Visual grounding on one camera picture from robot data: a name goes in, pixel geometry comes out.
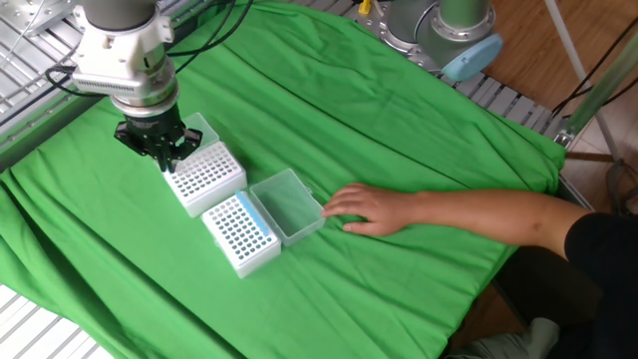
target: plastic box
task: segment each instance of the plastic box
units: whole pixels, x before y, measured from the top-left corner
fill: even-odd
[[[251,199],[277,237],[291,245],[323,226],[323,210],[297,174],[285,170],[250,188]]]
[[[193,114],[183,122],[202,132],[201,144],[177,164],[173,174],[163,173],[163,177],[188,215],[197,217],[245,188],[246,172],[201,114]]]
[[[240,278],[277,256],[281,242],[290,245],[325,222],[321,205],[293,170],[257,183],[249,191],[250,196],[238,191],[202,216]],[[261,237],[270,239],[262,242]],[[238,240],[246,246],[235,247]],[[276,248],[265,245],[270,242]]]

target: green tablecloth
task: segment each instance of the green tablecloth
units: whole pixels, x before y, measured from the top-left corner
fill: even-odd
[[[558,186],[561,147],[307,8],[254,6],[179,83],[182,115],[201,112],[250,182],[292,168],[322,203],[351,181]],[[362,237],[331,218],[238,279],[156,166],[113,139],[121,120],[101,101],[0,177],[0,282],[118,358],[435,358],[511,252],[437,226]]]

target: white box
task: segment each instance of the white box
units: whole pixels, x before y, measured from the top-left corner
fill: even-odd
[[[238,191],[201,218],[239,278],[281,253],[281,241],[245,192]]]
[[[197,150],[163,177],[191,217],[247,186],[245,170],[222,142]]]

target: clear plastic lid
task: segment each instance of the clear plastic lid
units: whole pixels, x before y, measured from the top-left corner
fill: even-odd
[[[199,148],[195,152],[219,142],[219,135],[200,113],[194,113],[181,121],[186,125],[187,129],[201,131],[201,144],[199,144]]]
[[[285,170],[250,188],[253,204],[285,245],[321,228],[326,221],[323,207],[297,174]]]

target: human hand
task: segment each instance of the human hand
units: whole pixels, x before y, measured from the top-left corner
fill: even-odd
[[[361,215],[367,222],[351,222],[343,230],[365,235],[388,235],[416,222],[418,193],[401,193],[360,183],[339,189],[324,207],[323,216]]]

